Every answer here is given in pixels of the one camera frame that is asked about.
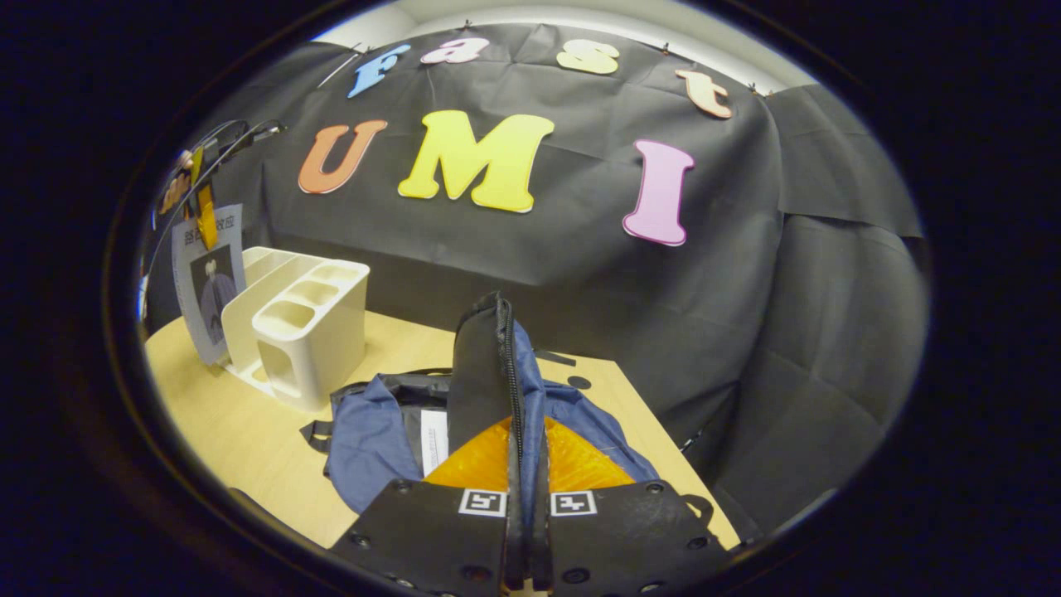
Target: pink letter i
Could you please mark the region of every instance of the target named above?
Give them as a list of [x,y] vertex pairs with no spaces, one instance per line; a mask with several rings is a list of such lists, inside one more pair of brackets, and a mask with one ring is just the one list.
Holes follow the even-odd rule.
[[657,141],[638,140],[633,146],[645,158],[641,174],[638,206],[623,217],[623,229],[630,235],[678,246],[685,242],[685,228],[678,223],[681,207],[681,180],[685,170],[695,165],[688,153]]

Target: letter m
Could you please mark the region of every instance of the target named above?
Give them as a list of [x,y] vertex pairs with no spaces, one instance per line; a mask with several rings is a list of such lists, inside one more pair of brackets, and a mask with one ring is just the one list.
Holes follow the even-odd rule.
[[542,137],[553,131],[551,120],[518,113],[501,121],[475,142],[468,115],[433,111],[423,117],[428,133],[408,177],[398,183],[402,196],[431,198],[438,192],[435,166],[441,164],[446,194],[457,198],[486,168],[483,183],[471,191],[476,205],[525,212],[534,207],[527,190],[530,166]]

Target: black cloth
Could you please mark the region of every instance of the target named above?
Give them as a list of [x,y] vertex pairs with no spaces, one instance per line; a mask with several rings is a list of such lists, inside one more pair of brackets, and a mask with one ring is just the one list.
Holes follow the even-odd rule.
[[[469,63],[419,63],[456,37],[490,45]],[[619,49],[618,71],[560,68],[556,54],[577,38]],[[403,42],[412,49],[383,81],[352,99],[358,64],[400,42],[319,88],[351,54],[309,43],[203,124],[279,118],[290,127],[215,176],[215,201],[244,205],[245,245],[367,263],[369,310],[440,329],[502,289],[536,349],[615,361],[712,489],[732,496],[749,533],[857,468],[916,372],[927,291],[907,249],[922,235],[911,197],[838,99],[818,85],[764,98],[710,65],[567,27],[473,27]],[[676,69],[725,87],[732,118],[699,110]],[[456,200],[443,190],[398,194],[424,138],[421,118],[442,109],[467,112],[476,139],[516,113],[555,123],[535,157],[530,212],[479,207],[468,191]],[[387,127],[345,186],[299,189],[318,130],[372,119]],[[683,181],[681,246],[623,230],[640,188],[639,139],[696,161]],[[325,171],[351,140],[340,138]],[[178,315],[162,296],[172,281],[157,279],[168,269],[167,252],[149,286],[153,330]],[[786,384],[783,364],[796,364]]]

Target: wooden table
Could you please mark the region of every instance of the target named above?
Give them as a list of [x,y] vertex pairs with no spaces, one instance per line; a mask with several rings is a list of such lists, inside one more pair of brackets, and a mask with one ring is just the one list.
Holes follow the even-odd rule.
[[[452,332],[385,316],[365,315],[365,358],[348,383],[377,373],[401,373],[453,364]],[[198,361],[182,319],[146,343],[155,384],[176,427],[219,481],[237,488],[274,516],[324,547],[356,520],[321,474],[326,456],[298,433],[313,420],[331,420],[330,406],[307,414],[263,394],[221,367]],[[679,494],[701,495],[715,507],[709,529],[726,548],[738,543],[721,509],[613,362],[573,357],[574,367],[539,359],[542,376],[578,375],[584,393],[610,412],[626,439]]]

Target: backpack zipper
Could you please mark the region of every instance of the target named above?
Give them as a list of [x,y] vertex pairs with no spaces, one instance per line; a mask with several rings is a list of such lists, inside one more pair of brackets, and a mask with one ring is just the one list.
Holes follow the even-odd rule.
[[505,366],[505,377],[508,382],[508,402],[512,408],[512,424],[509,429],[510,434],[516,435],[516,463],[520,471],[523,470],[523,409],[520,404],[520,389],[519,382],[516,380],[516,357],[514,354],[514,339],[512,339],[512,308],[508,301],[502,301],[501,308],[504,309],[504,322],[505,322],[505,340],[504,340],[504,366]]

